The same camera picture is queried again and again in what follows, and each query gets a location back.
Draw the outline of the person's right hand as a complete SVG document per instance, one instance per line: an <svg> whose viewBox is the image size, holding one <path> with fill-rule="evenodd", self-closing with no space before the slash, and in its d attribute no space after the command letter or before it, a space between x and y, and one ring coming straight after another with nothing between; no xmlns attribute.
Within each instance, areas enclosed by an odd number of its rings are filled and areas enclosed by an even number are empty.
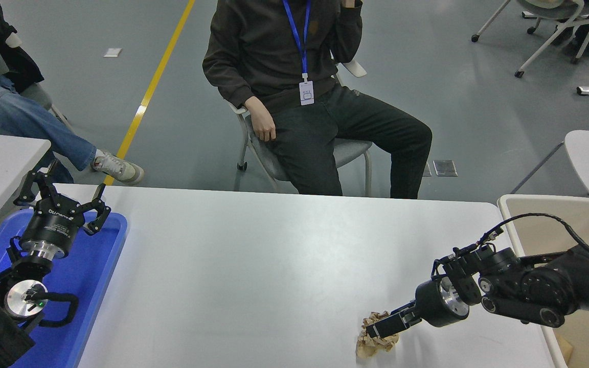
<svg viewBox="0 0 589 368"><path fill-rule="evenodd" d="M274 120L268 109L259 98L252 96L243 103L252 117L252 128L255 135L263 142L276 140L277 132Z"/></svg>

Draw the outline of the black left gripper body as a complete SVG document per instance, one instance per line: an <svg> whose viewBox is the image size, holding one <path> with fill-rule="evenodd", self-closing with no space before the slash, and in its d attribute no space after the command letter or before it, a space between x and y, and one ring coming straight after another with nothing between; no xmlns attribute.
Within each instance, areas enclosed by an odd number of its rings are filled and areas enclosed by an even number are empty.
<svg viewBox="0 0 589 368"><path fill-rule="evenodd" d="M62 252L69 252L85 222L84 214L77 212L79 206L80 203L67 197L60 197L57 204L50 198L37 201L30 223L19 241L21 249L29 252L32 244L44 242L57 246Z"/></svg>

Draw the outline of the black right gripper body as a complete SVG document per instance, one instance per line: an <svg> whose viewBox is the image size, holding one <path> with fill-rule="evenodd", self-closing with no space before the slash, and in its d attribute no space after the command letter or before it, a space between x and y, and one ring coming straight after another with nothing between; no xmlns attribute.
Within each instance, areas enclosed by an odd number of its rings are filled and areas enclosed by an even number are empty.
<svg viewBox="0 0 589 368"><path fill-rule="evenodd" d="M437 278L419 285L415 293L419 317L435 328L468 318L469 305L463 302L449 278Z"/></svg>

